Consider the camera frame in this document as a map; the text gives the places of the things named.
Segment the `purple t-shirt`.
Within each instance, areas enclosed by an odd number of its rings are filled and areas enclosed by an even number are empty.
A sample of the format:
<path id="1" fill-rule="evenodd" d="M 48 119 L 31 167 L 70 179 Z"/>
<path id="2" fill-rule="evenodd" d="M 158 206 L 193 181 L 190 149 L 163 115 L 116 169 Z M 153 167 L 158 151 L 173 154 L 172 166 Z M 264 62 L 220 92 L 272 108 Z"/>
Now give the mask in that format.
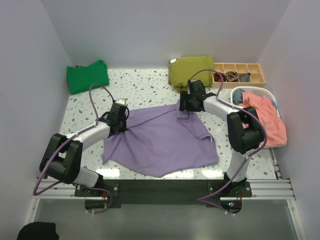
<path id="1" fill-rule="evenodd" d="M 112 160 L 141 175 L 161 178 L 216 165 L 216 143 L 195 112 L 179 104 L 132 110 L 127 130 L 103 141 L 102 162 Z"/>

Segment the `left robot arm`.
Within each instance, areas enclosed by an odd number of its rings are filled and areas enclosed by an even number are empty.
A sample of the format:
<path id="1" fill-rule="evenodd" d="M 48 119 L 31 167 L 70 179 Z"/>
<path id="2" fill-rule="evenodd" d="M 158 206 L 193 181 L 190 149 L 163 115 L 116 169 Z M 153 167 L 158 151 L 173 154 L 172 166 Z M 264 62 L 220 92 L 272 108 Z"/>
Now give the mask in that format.
<path id="1" fill-rule="evenodd" d="M 83 151 L 92 145 L 123 133 L 129 109 L 122 100 L 117 100 L 110 111 L 105 112 L 98 122 L 70 135 L 54 134 L 45 150 L 39 170 L 41 176 L 49 176 L 61 183 L 86 186 L 92 196 L 99 196 L 104 190 L 101 175 L 81 167 Z"/>

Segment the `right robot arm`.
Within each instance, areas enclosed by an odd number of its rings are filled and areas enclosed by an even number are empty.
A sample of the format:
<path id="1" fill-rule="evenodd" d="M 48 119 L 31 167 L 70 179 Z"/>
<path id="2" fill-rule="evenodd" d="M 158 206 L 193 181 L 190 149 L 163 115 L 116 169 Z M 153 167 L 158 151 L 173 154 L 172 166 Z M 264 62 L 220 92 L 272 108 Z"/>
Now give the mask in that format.
<path id="1" fill-rule="evenodd" d="M 232 156 L 224 174 L 223 192 L 230 197 L 240 190 L 239 182 L 247 178 L 249 158 L 254 155 L 266 139 L 265 130 L 254 107 L 239 107 L 207 93 L 200 80 L 188 80 L 188 90 L 180 93 L 179 110 L 207 112 L 227 123 L 228 141 Z"/>

